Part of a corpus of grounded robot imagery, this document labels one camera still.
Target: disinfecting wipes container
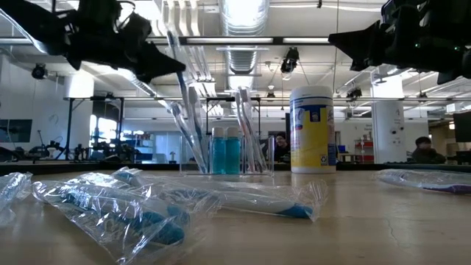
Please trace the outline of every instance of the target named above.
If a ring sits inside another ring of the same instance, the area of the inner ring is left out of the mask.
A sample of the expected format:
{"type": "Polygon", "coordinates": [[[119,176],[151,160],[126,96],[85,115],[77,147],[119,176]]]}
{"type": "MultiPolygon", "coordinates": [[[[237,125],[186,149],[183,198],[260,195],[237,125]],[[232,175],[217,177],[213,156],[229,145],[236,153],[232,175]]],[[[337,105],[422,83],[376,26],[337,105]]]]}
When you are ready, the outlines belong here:
{"type": "Polygon", "coordinates": [[[294,89],[290,99],[291,171],[324,174],[336,171],[332,90],[323,86],[294,89]]]}

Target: table surface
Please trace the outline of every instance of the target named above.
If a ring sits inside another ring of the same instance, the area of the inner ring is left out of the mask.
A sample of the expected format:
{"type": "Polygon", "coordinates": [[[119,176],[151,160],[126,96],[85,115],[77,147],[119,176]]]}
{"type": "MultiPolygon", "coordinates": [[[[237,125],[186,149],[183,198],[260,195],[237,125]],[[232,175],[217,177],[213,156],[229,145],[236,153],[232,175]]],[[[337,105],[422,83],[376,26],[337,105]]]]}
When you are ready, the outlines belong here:
{"type": "MultiPolygon", "coordinates": [[[[219,211],[206,239],[178,264],[470,263],[471,197],[395,187],[374,181],[371,174],[277,173],[273,182],[280,186],[325,180],[329,198],[315,223],[219,211]]],[[[15,224],[0,228],[0,264],[114,264],[52,206],[30,196],[13,210],[15,224]]]]}

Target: person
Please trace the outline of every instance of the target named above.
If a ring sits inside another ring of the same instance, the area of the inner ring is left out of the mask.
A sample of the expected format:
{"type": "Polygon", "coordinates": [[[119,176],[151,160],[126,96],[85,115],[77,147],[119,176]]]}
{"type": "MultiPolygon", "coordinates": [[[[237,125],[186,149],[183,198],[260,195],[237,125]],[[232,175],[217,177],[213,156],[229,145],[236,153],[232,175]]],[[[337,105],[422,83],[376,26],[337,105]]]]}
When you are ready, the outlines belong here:
{"type": "Polygon", "coordinates": [[[291,147],[286,140],[286,132],[279,132],[276,137],[275,161],[281,161],[284,155],[291,151],[291,147]]]}
{"type": "Polygon", "coordinates": [[[432,141],[429,137],[419,137],[415,144],[417,148],[412,153],[412,159],[417,163],[431,163],[431,164],[440,164],[444,163],[447,159],[436,152],[432,148],[432,141]]]}

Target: blue liquid bottle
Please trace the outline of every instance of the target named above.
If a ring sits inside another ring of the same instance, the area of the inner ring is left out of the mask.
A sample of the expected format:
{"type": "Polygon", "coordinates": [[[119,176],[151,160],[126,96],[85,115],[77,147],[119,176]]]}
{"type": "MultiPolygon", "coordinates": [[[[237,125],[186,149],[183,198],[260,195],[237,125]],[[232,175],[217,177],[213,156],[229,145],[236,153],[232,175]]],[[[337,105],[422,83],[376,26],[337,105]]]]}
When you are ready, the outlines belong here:
{"type": "Polygon", "coordinates": [[[226,136],[226,174],[240,174],[241,140],[238,137],[238,128],[227,128],[226,136]]]}
{"type": "Polygon", "coordinates": [[[211,138],[211,173],[226,174],[226,141],[224,139],[224,129],[213,128],[211,138]]]}

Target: packaged toothbrush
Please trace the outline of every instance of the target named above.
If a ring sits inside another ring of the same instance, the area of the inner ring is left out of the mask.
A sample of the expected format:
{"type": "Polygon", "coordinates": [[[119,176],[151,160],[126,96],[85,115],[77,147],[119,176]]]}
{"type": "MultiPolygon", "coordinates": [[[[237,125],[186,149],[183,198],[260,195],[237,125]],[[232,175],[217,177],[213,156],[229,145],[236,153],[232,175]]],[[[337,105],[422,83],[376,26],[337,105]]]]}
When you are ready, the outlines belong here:
{"type": "Polygon", "coordinates": [[[118,264],[180,258],[202,240],[201,229],[219,206],[217,198],[209,193],[186,198],[206,208],[146,197],[132,192],[129,183],[96,173],[66,182],[36,182],[33,194],[60,210],[118,264]],[[209,200],[213,204],[203,203],[209,200]]]}
{"type": "Polygon", "coordinates": [[[373,177],[396,186],[471,194],[471,174],[467,173],[386,169],[375,172],[373,177]]]}
{"type": "Polygon", "coordinates": [[[14,201],[21,201],[31,193],[30,173],[11,173],[0,177],[0,227],[10,224],[15,213],[10,209],[14,201]]]}
{"type": "Polygon", "coordinates": [[[247,157],[249,158],[249,170],[252,173],[265,172],[268,167],[266,165],[265,157],[263,156],[262,149],[258,143],[258,139],[255,137],[254,126],[252,122],[252,102],[250,100],[249,91],[245,88],[239,88],[238,93],[240,94],[240,102],[236,101],[238,106],[238,120],[239,124],[242,127],[242,133],[244,134],[246,141],[246,150],[247,157]]]}
{"type": "MultiPolygon", "coordinates": [[[[191,61],[188,56],[183,52],[177,36],[171,32],[167,32],[169,46],[174,59],[188,65],[191,61]]],[[[198,163],[201,173],[208,173],[207,155],[205,155],[205,148],[203,144],[203,129],[201,117],[201,102],[198,93],[194,86],[190,86],[191,79],[188,70],[184,72],[177,72],[177,78],[180,85],[180,92],[183,98],[184,110],[188,115],[188,120],[183,119],[183,110],[177,110],[172,106],[171,113],[173,114],[180,132],[185,136],[186,141],[190,144],[191,151],[194,154],[196,162],[198,163]]]]}
{"type": "Polygon", "coordinates": [[[223,208],[252,211],[301,219],[319,218],[327,199],[327,184],[312,181],[303,187],[270,186],[254,183],[214,181],[207,177],[153,176],[135,169],[123,168],[112,174],[117,180],[138,183],[142,193],[160,199],[171,198],[173,202],[185,196],[203,196],[210,192],[217,196],[223,208]],[[162,185],[168,185],[159,192],[162,185]]]}

